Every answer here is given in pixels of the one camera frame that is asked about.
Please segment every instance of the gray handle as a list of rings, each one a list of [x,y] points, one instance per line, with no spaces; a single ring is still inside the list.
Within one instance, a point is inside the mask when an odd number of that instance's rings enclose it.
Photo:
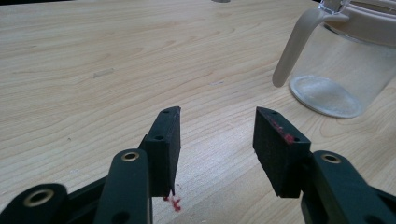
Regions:
[[[324,21],[340,21],[346,22],[349,17],[338,13],[335,15],[329,14],[318,8],[308,9],[294,26],[288,44],[283,50],[279,63],[273,74],[273,83],[276,87],[281,87],[285,84],[286,79],[300,57],[301,52],[314,29]]]

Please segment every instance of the glass coffee pot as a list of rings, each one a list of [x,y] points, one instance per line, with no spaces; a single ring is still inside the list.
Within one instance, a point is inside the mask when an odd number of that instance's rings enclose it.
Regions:
[[[297,21],[273,83],[336,118],[362,114],[396,76],[395,0],[322,0]]]

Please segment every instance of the tabletop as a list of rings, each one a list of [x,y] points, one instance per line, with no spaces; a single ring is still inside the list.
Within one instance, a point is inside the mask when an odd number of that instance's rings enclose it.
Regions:
[[[348,158],[396,194],[396,81],[354,119],[298,103],[271,78],[309,0],[82,0],[0,7],[0,210],[41,183],[73,192],[181,107],[176,194],[154,223],[304,223],[252,148],[256,106],[283,114],[312,151]]]

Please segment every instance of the wood grain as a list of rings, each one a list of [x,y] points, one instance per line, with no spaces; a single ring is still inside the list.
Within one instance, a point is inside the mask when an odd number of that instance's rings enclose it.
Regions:
[[[181,211],[155,223],[304,223],[251,143],[255,107],[396,194],[396,82],[355,119],[332,119],[271,83],[306,0],[134,0],[0,7],[0,210],[34,185],[69,192],[107,174],[163,108],[180,105]]]

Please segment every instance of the pitcher handle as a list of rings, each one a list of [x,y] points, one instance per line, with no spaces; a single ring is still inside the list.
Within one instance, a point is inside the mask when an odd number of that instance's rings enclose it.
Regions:
[[[283,50],[279,63],[273,74],[273,83],[276,87],[285,84],[286,79],[300,57],[301,52],[314,29],[324,21],[346,22],[349,17],[338,13],[330,14],[319,8],[308,9],[299,20],[297,20],[291,32],[288,44]]]

